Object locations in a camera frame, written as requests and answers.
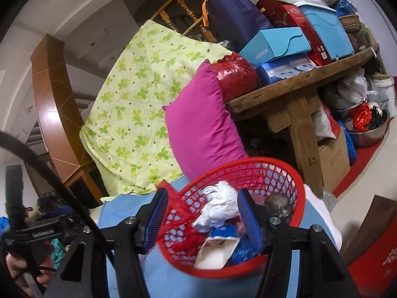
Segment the white tissue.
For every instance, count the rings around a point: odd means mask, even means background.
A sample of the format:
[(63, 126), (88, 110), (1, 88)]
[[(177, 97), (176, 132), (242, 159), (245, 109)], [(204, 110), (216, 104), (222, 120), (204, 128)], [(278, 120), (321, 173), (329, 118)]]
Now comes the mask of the white tissue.
[(207, 203), (192, 223), (193, 228), (199, 233), (208, 233), (211, 229), (220, 228), (225, 225), (225, 221), (239, 215), (237, 190), (227, 181), (222, 180), (215, 185), (206, 186), (203, 194)]

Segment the red shopping bag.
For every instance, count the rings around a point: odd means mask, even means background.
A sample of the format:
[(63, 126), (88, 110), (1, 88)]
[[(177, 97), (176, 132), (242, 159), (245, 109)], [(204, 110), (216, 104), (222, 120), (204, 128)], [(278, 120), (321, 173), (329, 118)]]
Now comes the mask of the red shopping bag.
[(349, 266), (349, 272), (361, 297), (381, 297), (396, 276), (396, 236), (382, 235)]

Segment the blue bed sheet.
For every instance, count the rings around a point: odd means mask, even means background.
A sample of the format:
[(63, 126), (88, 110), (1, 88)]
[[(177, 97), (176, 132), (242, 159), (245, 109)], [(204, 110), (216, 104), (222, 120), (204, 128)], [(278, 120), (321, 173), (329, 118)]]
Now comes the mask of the blue bed sheet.
[[(107, 198), (96, 217), (101, 228), (113, 227), (151, 202), (153, 194), (120, 194)], [(151, 297), (254, 297), (262, 274), (222, 279), (197, 278), (169, 264), (158, 246), (142, 257), (142, 269)]]

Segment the crumpled silver foil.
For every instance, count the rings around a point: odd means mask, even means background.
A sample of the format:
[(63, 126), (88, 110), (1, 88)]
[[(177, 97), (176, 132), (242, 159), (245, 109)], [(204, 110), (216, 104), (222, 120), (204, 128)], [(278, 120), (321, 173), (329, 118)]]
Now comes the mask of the crumpled silver foil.
[(291, 221), (293, 206), (287, 195), (272, 193), (265, 199), (263, 206), (272, 217), (278, 217), (286, 223)]

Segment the cardboard box under table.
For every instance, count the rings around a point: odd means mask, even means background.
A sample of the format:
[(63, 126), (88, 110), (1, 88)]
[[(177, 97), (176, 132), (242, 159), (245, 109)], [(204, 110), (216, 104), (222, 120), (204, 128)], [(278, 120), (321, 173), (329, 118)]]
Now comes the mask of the cardboard box under table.
[(324, 190), (333, 192), (349, 173), (350, 163), (343, 130), (336, 139), (324, 139), (318, 143)]

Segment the red mesh ribbon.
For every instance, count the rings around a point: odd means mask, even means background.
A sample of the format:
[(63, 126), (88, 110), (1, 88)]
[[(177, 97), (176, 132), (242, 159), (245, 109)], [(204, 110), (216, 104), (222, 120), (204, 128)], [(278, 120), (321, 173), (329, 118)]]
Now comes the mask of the red mesh ribbon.
[(158, 190), (167, 191), (167, 209), (158, 239), (173, 256), (195, 257), (204, 241), (205, 234), (193, 228), (196, 219), (182, 195), (165, 180), (158, 185)]

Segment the brown wooden pillar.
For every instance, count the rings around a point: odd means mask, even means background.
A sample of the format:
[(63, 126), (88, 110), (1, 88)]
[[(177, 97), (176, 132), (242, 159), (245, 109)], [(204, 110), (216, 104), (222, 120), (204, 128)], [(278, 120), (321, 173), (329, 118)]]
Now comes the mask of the brown wooden pillar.
[(47, 34), (30, 57), (38, 123), (61, 181), (83, 206), (94, 208), (103, 194), (93, 179), (96, 165), (79, 137), (83, 119), (63, 48), (64, 42)]

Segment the green clover quilt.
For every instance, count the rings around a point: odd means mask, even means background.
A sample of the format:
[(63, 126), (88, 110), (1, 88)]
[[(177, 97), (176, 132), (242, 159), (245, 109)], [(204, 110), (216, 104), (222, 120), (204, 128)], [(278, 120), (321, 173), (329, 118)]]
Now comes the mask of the green clover quilt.
[(80, 140), (108, 196), (148, 194), (182, 175), (163, 107), (173, 102), (206, 59), (230, 55), (147, 20), (122, 52), (81, 127)]

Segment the metal basin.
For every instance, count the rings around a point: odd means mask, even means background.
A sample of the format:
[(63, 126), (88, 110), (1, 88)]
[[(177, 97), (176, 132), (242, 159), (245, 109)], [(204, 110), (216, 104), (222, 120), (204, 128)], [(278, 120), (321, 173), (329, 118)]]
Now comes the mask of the metal basin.
[(366, 148), (375, 145), (376, 143), (382, 141), (386, 134), (388, 128), (388, 121), (390, 119), (390, 114), (387, 109), (383, 110), (382, 124), (370, 131), (363, 133), (355, 133), (349, 131), (349, 135), (353, 141), (356, 148)]

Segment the wooden table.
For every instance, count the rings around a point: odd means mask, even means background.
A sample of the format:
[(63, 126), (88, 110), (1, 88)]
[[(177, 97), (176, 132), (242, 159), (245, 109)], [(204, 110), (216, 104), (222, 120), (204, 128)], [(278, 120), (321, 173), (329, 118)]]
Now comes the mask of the wooden table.
[(242, 120), (261, 114), (268, 128), (278, 133), (287, 128), (291, 137), (298, 171), (314, 194), (323, 197), (323, 180), (318, 144), (311, 114), (320, 108), (317, 88), (340, 79), (372, 58), (379, 56), (379, 44), (331, 64), (240, 96), (226, 108), (232, 118)]

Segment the magenta pillow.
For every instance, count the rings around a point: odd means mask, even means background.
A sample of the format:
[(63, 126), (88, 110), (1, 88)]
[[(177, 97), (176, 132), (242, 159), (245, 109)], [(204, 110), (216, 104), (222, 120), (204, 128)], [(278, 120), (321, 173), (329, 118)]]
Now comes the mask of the magenta pillow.
[(221, 165), (248, 158), (208, 60), (163, 110), (172, 152), (190, 181)]

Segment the white bucket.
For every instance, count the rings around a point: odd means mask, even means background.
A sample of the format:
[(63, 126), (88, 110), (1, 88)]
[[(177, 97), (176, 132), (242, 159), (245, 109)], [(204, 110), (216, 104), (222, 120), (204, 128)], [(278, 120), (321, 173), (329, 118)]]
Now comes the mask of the white bucket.
[(390, 117), (396, 117), (396, 92), (394, 87), (394, 77), (387, 74), (376, 73), (371, 76), (372, 82), (377, 89), (388, 97), (388, 111)]

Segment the blue white tissue pack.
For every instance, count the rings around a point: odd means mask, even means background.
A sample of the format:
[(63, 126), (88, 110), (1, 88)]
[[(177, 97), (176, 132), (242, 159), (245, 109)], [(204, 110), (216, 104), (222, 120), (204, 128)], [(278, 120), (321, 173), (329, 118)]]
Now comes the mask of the blue white tissue pack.
[(306, 54), (289, 55), (261, 64), (256, 68), (262, 87), (312, 71), (318, 66)]

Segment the red shiny plastic bag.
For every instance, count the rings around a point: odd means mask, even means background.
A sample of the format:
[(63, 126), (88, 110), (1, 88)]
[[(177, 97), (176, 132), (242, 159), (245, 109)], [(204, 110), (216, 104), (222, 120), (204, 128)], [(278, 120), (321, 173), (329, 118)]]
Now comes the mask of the red shiny plastic bag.
[(225, 55), (216, 63), (210, 64), (219, 86), (223, 101), (230, 102), (254, 91), (258, 87), (258, 76), (251, 64), (236, 52)]

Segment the light blue fashion box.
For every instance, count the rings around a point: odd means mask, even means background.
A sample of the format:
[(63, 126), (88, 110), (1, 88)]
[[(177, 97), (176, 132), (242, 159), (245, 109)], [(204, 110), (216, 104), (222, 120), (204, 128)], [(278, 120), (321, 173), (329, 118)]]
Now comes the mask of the light blue fashion box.
[(306, 54), (312, 47), (300, 27), (259, 31), (239, 52), (253, 67), (289, 55)]

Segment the blue plastic storage bin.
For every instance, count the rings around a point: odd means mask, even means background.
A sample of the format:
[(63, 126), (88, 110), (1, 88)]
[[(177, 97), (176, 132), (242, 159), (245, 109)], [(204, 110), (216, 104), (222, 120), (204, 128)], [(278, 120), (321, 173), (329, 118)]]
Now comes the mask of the blue plastic storage bin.
[(354, 49), (336, 11), (310, 2), (295, 3), (321, 39), (331, 60), (337, 61), (353, 55)]

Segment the woven basket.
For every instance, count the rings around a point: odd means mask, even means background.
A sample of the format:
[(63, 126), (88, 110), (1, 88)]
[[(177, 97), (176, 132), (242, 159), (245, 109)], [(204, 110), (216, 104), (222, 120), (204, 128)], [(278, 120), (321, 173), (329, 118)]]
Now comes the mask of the woven basket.
[(357, 14), (343, 15), (339, 20), (346, 33), (356, 33), (361, 29), (361, 22)]

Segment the navy blue bag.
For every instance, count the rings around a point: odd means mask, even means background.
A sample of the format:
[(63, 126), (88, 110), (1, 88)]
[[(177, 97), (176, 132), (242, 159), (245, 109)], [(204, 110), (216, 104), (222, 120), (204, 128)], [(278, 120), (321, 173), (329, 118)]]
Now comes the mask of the navy blue bag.
[(251, 0), (209, 0), (209, 21), (223, 40), (240, 52), (261, 30), (273, 28), (270, 20)]

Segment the wooden stair railing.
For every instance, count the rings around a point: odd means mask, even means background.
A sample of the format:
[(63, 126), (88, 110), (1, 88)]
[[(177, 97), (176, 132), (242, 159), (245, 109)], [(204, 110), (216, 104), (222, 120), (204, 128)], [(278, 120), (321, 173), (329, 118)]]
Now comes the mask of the wooden stair railing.
[(205, 0), (167, 0), (151, 16), (151, 20), (199, 41), (218, 42), (219, 34), (204, 23), (202, 4)]

